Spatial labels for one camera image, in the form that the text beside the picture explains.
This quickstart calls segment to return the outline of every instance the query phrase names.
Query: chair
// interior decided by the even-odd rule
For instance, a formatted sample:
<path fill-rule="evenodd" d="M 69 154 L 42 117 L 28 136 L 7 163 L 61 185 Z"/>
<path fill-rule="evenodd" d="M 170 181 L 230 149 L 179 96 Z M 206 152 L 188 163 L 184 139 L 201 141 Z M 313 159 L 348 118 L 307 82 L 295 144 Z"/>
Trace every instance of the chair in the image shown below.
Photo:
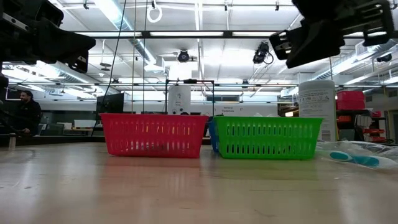
<path fill-rule="evenodd" d="M 48 124 L 41 136 L 61 136 L 63 135 L 63 124 Z"/>

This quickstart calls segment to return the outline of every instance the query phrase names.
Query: security camera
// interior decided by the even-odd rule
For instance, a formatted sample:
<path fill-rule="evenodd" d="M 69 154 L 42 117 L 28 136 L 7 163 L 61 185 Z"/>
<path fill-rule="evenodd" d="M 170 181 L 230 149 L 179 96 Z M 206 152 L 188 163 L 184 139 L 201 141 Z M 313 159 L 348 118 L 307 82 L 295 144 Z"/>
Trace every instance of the security camera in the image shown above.
<path fill-rule="evenodd" d="M 189 60 L 189 54 L 187 50 L 181 50 L 180 54 L 178 55 L 179 62 L 187 62 Z"/>

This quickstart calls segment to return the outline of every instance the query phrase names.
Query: desk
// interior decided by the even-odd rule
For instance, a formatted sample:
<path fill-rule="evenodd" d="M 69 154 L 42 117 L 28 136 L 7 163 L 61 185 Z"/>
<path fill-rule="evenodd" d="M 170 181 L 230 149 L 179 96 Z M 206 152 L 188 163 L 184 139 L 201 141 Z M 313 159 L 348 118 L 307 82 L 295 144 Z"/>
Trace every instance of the desk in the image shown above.
<path fill-rule="evenodd" d="M 63 130 L 63 135 L 66 136 L 87 136 L 90 131 L 93 131 L 92 128 L 72 128 Z"/>
<path fill-rule="evenodd" d="M 390 224 L 398 176 L 322 160 L 114 157 L 104 143 L 0 152 L 2 223 Z"/>

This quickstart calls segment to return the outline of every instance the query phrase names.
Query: cable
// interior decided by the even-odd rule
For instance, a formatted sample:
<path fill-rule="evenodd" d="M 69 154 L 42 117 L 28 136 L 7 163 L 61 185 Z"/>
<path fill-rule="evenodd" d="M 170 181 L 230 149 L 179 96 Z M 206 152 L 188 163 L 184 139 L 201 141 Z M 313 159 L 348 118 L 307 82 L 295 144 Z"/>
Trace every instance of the cable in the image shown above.
<path fill-rule="evenodd" d="M 153 19 L 150 16 L 150 12 L 156 9 L 159 11 L 159 15 L 157 16 L 156 19 Z M 148 2 L 147 2 L 146 18 L 148 19 L 149 22 L 151 23 L 159 22 L 162 19 L 162 16 L 163 16 L 162 8 L 156 4 L 156 0 L 152 0 L 152 7 L 148 7 Z"/>
<path fill-rule="evenodd" d="M 137 27 L 137 7 L 134 9 L 134 27 Z M 136 42 L 136 29 L 134 29 L 134 37 L 132 38 L 132 42 Z M 136 57 L 136 46 L 133 44 L 132 45 L 132 54 L 134 56 L 134 59 Z M 134 97 L 134 66 L 136 64 L 136 61 L 132 61 L 132 77 L 131 77 L 131 114 L 134 113 L 133 111 L 133 97 Z"/>
<path fill-rule="evenodd" d="M 145 12 L 145 17 L 148 16 L 148 10 Z M 144 31 L 147 30 L 147 20 L 144 23 Z M 142 58 L 145 58 L 146 50 L 144 50 Z M 145 111 L 145 59 L 142 60 L 142 111 Z"/>
<path fill-rule="evenodd" d="M 274 56 L 273 56 L 271 53 L 268 53 L 267 56 L 268 56 L 268 55 L 271 56 L 271 59 L 272 59 L 272 60 L 271 60 L 271 62 L 266 62 L 266 61 L 264 60 L 264 63 L 267 64 L 267 65 L 270 65 L 270 64 L 274 63 Z"/>
<path fill-rule="evenodd" d="M 122 32 L 122 27 L 123 27 L 123 22 L 124 22 L 124 11 L 126 10 L 126 3 L 127 3 L 127 0 L 124 0 L 124 6 L 123 6 L 123 12 L 122 12 L 122 19 L 121 19 L 121 21 L 120 21 L 118 39 L 117 39 L 117 41 L 116 41 L 116 47 L 115 47 L 115 49 L 114 49 L 114 55 L 113 55 L 113 61 L 112 61 L 112 67 L 111 67 L 111 74 L 110 74 L 110 77 L 109 77 L 108 86 L 106 87 L 106 90 L 105 90 L 104 98 L 102 99 L 102 102 L 101 102 L 101 106 L 100 106 L 101 109 L 102 109 L 102 107 L 103 107 L 103 105 L 104 105 L 105 98 L 106 98 L 106 94 L 108 94 L 108 90 L 109 90 L 109 88 L 110 88 L 110 86 L 111 86 L 111 83 L 112 83 L 114 62 L 115 62 L 115 60 L 116 60 L 116 54 L 117 54 L 117 52 L 118 52 L 119 41 L 120 41 L 120 35 L 121 35 L 121 32 Z M 97 119 L 97 118 L 98 118 L 98 113 L 99 113 L 99 111 L 97 110 L 97 112 L 96 112 L 96 118 L 95 118 L 95 124 L 94 124 L 94 127 L 93 127 L 93 131 L 91 132 L 91 137 L 93 137 L 94 128 L 95 128 L 95 126 L 96 126 L 97 123 L 98 123 L 98 119 Z"/>

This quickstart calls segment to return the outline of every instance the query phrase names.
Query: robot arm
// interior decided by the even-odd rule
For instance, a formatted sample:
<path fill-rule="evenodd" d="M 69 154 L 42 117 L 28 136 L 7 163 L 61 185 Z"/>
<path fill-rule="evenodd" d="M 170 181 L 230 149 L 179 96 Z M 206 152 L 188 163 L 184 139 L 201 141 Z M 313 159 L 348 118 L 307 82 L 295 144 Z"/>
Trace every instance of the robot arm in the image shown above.
<path fill-rule="evenodd" d="M 271 35 L 280 60 L 293 68 L 340 54 L 344 35 L 362 32 L 364 46 L 385 44 L 394 31 L 388 0 L 293 0 L 301 27 Z"/>
<path fill-rule="evenodd" d="M 62 19 L 63 12 L 48 0 L 0 0 L 0 63 L 60 61 L 86 73 L 95 39 L 59 29 Z M 1 76 L 0 91 L 7 86 Z"/>

